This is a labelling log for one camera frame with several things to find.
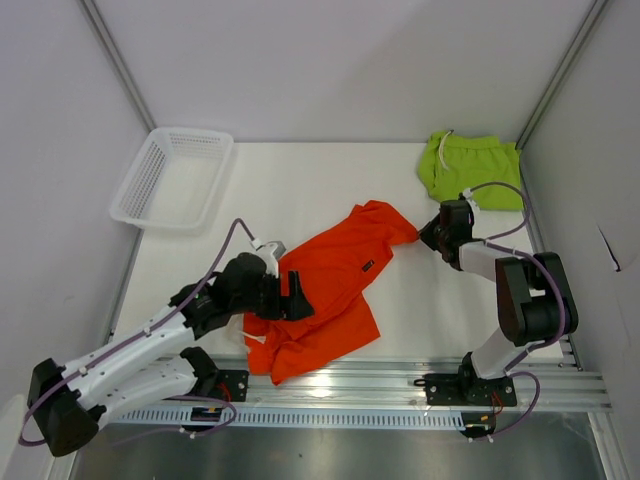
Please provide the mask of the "orange shorts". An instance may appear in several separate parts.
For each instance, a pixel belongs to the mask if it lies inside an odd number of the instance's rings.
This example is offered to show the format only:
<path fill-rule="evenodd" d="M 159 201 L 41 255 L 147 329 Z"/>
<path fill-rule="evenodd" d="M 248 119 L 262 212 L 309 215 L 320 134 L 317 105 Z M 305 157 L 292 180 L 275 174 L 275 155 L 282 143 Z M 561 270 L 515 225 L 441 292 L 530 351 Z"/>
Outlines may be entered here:
<path fill-rule="evenodd" d="M 314 314 L 299 321 L 243 317 L 248 366 L 274 385 L 315 371 L 380 337 L 364 290 L 393 259 L 393 248 L 418 240 L 418 231 L 390 204 L 356 205 L 335 226 L 279 261 L 299 273 Z"/>

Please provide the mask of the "lime green shorts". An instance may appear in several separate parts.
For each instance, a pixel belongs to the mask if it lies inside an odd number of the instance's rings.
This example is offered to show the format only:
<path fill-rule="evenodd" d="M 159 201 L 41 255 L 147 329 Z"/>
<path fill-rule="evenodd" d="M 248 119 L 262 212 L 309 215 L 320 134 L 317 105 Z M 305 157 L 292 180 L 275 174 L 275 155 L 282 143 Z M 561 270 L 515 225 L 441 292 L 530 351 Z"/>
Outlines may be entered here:
<path fill-rule="evenodd" d="M 523 201 L 512 189 L 521 187 L 520 150 L 497 136 L 466 138 L 449 131 L 429 137 L 417 166 L 417 176 L 429 196 L 456 199 L 466 189 L 482 209 L 520 211 Z"/>

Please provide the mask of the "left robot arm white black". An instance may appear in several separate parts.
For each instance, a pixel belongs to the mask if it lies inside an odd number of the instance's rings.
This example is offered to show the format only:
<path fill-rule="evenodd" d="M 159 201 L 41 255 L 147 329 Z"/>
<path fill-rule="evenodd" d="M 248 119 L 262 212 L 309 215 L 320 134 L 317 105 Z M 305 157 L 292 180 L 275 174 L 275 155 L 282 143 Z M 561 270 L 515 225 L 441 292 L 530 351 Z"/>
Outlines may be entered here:
<path fill-rule="evenodd" d="M 224 375 L 196 341 L 238 314 L 267 321 L 313 315 L 297 271 L 279 272 L 267 254 L 241 253 L 222 271 L 183 287 L 132 334 L 64 365 L 32 371 L 26 417 L 55 457 L 87 445 L 112 420 L 156 401 L 228 402 Z"/>

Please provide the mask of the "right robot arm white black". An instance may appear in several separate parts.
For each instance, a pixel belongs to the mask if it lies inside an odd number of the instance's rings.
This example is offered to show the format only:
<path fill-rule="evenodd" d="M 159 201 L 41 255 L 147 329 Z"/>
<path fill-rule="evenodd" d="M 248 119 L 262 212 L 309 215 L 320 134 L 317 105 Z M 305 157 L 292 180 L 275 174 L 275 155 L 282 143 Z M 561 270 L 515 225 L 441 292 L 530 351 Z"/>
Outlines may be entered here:
<path fill-rule="evenodd" d="M 420 240 L 457 271 L 495 285 L 498 328 L 470 352 L 456 380 L 458 395 L 479 403 L 501 378 L 533 351 L 556 343 L 577 329 L 577 307 L 560 256 L 529 254 L 473 235 L 474 213 L 465 199 L 440 204 L 420 231 Z"/>

